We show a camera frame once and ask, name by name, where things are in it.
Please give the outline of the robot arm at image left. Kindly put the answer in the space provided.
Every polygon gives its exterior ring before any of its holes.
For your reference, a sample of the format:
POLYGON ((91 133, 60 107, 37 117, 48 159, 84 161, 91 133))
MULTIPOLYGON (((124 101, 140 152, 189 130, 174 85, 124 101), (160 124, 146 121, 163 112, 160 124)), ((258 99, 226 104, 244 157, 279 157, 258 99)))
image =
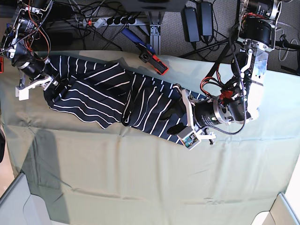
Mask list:
POLYGON ((41 86, 43 90, 57 87, 60 74, 52 65, 49 55, 52 49, 51 41, 43 28, 53 7, 52 0, 19 0, 18 13, 13 24, 9 25, 0 44, 0 55, 9 59, 20 74, 17 86, 20 90, 26 88, 25 78, 30 84, 41 86), (34 41, 43 39, 47 55, 39 56, 32 47, 34 41))

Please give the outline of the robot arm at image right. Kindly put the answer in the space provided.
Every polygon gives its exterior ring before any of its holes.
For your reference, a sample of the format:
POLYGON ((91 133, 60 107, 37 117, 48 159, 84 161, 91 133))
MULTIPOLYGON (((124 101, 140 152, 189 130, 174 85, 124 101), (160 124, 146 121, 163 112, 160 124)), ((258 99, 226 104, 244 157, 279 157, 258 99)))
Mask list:
POLYGON ((207 84, 220 88, 218 96, 205 91, 205 98, 194 97, 179 84, 173 89, 179 99, 169 108, 164 117, 177 114, 186 121, 177 121, 167 130, 168 136, 176 136, 188 149, 202 140, 213 143, 216 135, 209 129, 217 130, 219 124, 239 123, 242 126, 259 116, 263 97, 263 79, 267 70, 269 53, 275 48, 276 27, 282 10, 280 0, 242 0, 239 18, 229 37, 229 47, 239 41, 242 47, 233 53, 231 70, 233 76, 227 82, 221 81, 219 63, 202 79, 200 88, 207 84))

